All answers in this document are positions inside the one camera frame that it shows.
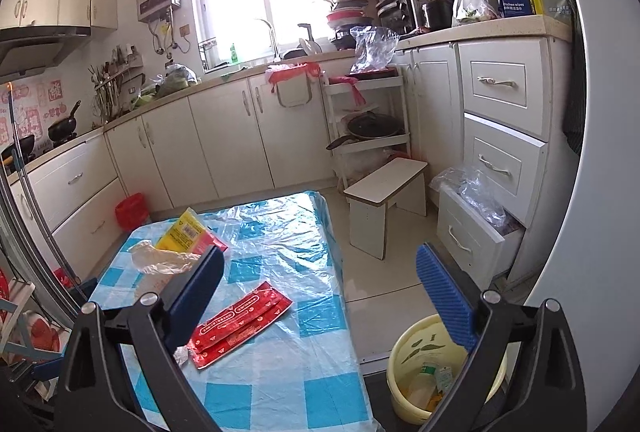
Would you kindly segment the small white step stool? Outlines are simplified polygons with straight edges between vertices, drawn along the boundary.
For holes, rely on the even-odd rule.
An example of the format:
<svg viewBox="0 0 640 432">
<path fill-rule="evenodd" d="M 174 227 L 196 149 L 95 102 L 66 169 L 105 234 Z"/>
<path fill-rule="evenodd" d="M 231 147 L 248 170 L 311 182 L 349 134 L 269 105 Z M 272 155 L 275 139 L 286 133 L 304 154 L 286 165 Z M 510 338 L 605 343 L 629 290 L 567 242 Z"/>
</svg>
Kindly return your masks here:
<svg viewBox="0 0 640 432">
<path fill-rule="evenodd" d="M 382 261 L 387 240 L 387 210 L 427 216 L 424 161 L 396 158 L 344 190 L 349 204 L 349 243 Z"/>
</svg>

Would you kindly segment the clear plastic bag in drawer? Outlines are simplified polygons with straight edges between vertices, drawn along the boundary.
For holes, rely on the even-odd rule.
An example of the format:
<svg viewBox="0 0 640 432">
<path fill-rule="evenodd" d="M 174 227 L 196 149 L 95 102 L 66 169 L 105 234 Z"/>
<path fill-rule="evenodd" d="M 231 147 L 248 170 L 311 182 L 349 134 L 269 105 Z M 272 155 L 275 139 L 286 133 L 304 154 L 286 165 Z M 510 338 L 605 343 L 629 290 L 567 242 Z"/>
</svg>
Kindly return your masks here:
<svg viewBox="0 0 640 432">
<path fill-rule="evenodd" d="M 495 189 L 479 170 L 470 166 L 445 169 L 430 181 L 430 187 L 435 192 L 440 192 L 444 186 L 453 189 L 495 230 L 506 230 L 509 224 L 506 209 L 497 200 Z"/>
</svg>

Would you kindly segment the mop pole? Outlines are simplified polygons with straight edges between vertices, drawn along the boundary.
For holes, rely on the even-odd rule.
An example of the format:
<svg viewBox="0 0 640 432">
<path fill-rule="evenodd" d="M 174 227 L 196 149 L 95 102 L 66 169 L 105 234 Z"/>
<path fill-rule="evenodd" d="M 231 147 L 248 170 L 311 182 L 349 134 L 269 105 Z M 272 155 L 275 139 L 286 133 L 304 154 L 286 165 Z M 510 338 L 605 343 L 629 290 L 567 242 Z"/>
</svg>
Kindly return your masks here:
<svg viewBox="0 0 640 432">
<path fill-rule="evenodd" d="M 30 184 L 28 173 L 25 170 L 22 146 L 20 143 L 20 134 L 18 134 L 18 127 L 15 120 L 15 112 L 13 107 L 13 100 L 14 100 L 13 84 L 12 82 L 6 82 L 4 86 L 8 91 L 8 109 L 9 109 L 9 117 L 10 117 L 10 126 L 12 129 L 12 135 L 13 135 L 14 147 L 15 147 L 12 154 L 14 158 L 14 168 L 17 173 L 17 177 L 20 180 L 20 183 L 22 185 L 23 194 L 25 196 L 25 202 L 27 204 L 27 207 L 29 208 L 30 213 L 32 214 L 32 219 L 38 226 L 40 233 L 42 235 L 42 238 L 47 243 L 47 246 L 50 249 L 52 256 L 55 258 L 55 261 L 58 262 L 58 265 L 62 267 L 62 270 L 64 270 L 65 275 L 70 280 L 70 284 L 73 286 L 73 289 L 77 292 L 77 295 L 81 298 L 81 300 L 86 302 L 88 298 L 84 293 L 84 290 L 82 290 L 82 285 L 80 282 L 77 281 L 77 276 L 75 275 L 72 267 L 70 266 L 70 264 L 68 264 L 63 252 L 61 251 L 60 247 L 54 240 L 53 235 L 49 230 L 49 226 L 47 226 L 47 222 L 44 219 L 42 212 L 40 210 L 34 190 L 32 189 L 32 184 Z"/>
</svg>

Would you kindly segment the red floor trash bin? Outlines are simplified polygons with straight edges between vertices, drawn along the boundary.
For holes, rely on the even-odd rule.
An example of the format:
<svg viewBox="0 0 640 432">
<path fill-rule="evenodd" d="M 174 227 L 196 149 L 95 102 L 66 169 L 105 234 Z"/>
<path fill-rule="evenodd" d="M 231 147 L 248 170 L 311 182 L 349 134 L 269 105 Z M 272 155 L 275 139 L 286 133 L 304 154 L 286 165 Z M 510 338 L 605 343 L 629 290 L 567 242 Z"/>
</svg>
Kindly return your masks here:
<svg viewBox="0 0 640 432">
<path fill-rule="evenodd" d="M 145 196 L 141 192 L 122 200 L 114 210 L 115 218 L 124 232 L 132 232 L 138 227 L 148 224 L 150 211 Z"/>
</svg>

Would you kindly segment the yellow pink snack bag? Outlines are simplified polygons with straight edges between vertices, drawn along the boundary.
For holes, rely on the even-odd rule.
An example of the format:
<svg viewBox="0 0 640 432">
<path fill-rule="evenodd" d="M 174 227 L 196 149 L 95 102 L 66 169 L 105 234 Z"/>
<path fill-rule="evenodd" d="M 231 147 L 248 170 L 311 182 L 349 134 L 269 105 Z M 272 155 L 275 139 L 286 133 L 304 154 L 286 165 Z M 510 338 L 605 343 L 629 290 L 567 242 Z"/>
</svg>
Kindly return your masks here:
<svg viewBox="0 0 640 432">
<path fill-rule="evenodd" d="M 196 256 L 201 256 L 212 247 L 218 248 L 221 252 L 228 249 L 191 208 L 187 208 L 155 244 L 158 250 L 191 253 Z"/>
</svg>

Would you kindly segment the white refrigerator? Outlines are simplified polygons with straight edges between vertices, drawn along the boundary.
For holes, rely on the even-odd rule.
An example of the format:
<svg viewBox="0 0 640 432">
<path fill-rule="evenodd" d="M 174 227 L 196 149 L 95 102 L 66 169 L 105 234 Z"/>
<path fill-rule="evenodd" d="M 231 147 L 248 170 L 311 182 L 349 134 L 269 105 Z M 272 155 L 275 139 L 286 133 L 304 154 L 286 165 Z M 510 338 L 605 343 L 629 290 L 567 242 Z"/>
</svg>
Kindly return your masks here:
<svg viewBox="0 0 640 432">
<path fill-rule="evenodd" d="M 570 205 L 527 301 L 555 298 L 590 431 L 639 427 L 639 0 L 577 0 L 586 125 Z"/>
</svg>

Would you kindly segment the blue box on counter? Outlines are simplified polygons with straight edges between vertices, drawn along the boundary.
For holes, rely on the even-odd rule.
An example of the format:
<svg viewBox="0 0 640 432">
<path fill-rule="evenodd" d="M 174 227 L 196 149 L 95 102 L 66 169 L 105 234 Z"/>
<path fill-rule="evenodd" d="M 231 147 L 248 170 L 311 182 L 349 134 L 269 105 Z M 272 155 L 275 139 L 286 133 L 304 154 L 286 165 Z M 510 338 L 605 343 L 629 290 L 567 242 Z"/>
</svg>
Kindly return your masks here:
<svg viewBox="0 0 640 432">
<path fill-rule="evenodd" d="M 499 10 L 504 18 L 530 16 L 535 14 L 530 0 L 500 0 Z"/>
</svg>

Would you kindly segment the white storage rack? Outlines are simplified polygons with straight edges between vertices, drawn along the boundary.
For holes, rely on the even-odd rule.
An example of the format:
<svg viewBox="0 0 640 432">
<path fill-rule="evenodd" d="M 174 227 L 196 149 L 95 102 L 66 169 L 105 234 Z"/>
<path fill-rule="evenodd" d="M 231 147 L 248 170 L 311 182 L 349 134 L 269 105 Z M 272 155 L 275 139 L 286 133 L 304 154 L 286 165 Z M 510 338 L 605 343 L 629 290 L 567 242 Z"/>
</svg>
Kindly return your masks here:
<svg viewBox="0 0 640 432">
<path fill-rule="evenodd" d="M 325 71 L 321 88 L 340 189 L 393 158 L 411 156 L 407 94 L 397 69 L 358 76 Z"/>
</svg>

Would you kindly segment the black pan on rack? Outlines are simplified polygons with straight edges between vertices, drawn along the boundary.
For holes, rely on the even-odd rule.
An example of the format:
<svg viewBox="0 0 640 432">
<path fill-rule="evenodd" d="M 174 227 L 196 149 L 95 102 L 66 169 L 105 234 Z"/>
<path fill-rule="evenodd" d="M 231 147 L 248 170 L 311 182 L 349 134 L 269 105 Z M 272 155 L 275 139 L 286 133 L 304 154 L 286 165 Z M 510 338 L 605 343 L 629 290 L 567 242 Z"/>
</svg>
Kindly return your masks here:
<svg viewBox="0 0 640 432">
<path fill-rule="evenodd" d="M 403 132 L 404 125 L 400 120 L 388 114 L 366 111 L 352 117 L 346 124 L 346 134 L 331 142 L 326 146 L 326 149 L 334 150 L 349 142 L 376 140 L 377 138 L 399 135 Z"/>
</svg>

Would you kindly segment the open bottom drawer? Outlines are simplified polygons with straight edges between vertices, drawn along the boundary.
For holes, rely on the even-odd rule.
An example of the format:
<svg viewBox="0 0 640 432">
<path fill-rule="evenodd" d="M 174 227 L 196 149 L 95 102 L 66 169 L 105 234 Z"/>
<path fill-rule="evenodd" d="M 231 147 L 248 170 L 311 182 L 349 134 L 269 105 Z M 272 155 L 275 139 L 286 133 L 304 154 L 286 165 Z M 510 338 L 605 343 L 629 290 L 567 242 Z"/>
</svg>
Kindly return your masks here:
<svg viewBox="0 0 640 432">
<path fill-rule="evenodd" d="M 455 190 L 440 188 L 437 236 L 482 290 L 511 269 L 523 235 L 524 228 L 511 220 L 496 230 Z"/>
</svg>

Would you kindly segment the range hood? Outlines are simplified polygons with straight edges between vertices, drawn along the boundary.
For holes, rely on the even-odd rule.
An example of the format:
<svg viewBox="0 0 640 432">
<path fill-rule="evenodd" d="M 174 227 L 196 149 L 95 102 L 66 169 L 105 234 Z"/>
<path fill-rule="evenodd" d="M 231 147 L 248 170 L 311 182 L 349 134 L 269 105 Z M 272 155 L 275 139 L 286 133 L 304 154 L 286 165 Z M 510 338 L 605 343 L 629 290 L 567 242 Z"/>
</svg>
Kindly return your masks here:
<svg viewBox="0 0 640 432">
<path fill-rule="evenodd" d="M 57 67 L 91 39 L 90 27 L 27 26 L 1 30 L 1 83 L 17 81 Z"/>
</svg>

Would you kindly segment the red bag hanging bin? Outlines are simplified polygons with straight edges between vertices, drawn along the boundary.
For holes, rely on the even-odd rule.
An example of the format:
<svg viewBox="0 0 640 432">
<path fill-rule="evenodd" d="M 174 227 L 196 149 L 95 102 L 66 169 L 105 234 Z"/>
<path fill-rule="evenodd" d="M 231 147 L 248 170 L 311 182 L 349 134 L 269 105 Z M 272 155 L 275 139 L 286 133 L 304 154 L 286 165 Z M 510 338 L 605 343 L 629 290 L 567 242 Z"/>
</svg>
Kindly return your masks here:
<svg viewBox="0 0 640 432">
<path fill-rule="evenodd" d="M 321 68 L 316 62 L 299 64 L 277 64 L 269 66 L 265 78 L 271 93 L 277 96 L 283 108 L 307 105 L 312 100 L 311 85 L 321 77 Z"/>
</svg>

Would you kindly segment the clear plastic bag on rack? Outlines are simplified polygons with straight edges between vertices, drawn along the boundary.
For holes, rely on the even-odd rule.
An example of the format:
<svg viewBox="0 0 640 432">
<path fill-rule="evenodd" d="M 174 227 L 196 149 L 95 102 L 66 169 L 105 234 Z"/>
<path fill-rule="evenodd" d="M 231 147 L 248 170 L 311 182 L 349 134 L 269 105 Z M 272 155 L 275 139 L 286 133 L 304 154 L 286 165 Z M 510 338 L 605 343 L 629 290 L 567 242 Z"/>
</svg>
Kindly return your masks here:
<svg viewBox="0 0 640 432">
<path fill-rule="evenodd" d="M 353 26 L 349 33 L 356 43 L 352 74 L 382 70 L 392 61 L 399 42 L 395 31 L 386 27 Z"/>
</svg>

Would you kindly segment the black wok on stove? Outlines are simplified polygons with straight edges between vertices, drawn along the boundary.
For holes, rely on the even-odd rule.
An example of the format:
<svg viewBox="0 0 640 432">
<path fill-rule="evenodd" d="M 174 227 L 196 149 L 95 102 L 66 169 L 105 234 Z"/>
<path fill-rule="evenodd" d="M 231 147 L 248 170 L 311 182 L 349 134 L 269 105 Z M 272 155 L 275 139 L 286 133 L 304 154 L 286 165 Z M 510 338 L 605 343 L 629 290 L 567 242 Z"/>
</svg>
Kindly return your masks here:
<svg viewBox="0 0 640 432">
<path fill-rule="evenodd" d="M 69 138 L 74 134 L 77 126 L 75 114 L 80 105 L 81 101 L 78 100 L 68 116 L 53 123 L 52 126 L 49 126 L 48 137 L 53 144 L 58 144 L 59 142 L 62 142 L 62 140 L 66 140 L 66 138 Z"/>
</svg>

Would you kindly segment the yellow plastic trash bucket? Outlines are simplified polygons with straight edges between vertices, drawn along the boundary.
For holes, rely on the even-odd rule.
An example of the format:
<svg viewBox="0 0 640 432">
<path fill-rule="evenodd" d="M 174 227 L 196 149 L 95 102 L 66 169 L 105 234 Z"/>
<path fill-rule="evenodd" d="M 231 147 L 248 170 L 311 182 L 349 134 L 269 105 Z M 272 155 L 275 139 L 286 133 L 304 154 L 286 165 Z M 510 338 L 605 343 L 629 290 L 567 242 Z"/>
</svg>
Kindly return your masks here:
<svg viewBox="0 0 640 432">
<path fill-rule="evenodd" d="M 386 369 L 395 414 L 416 426 L 426 423 L 461 374 L 468 356 L 450 338 L 437 314 L 410 326 L 394 344 Z"/>
</svg>

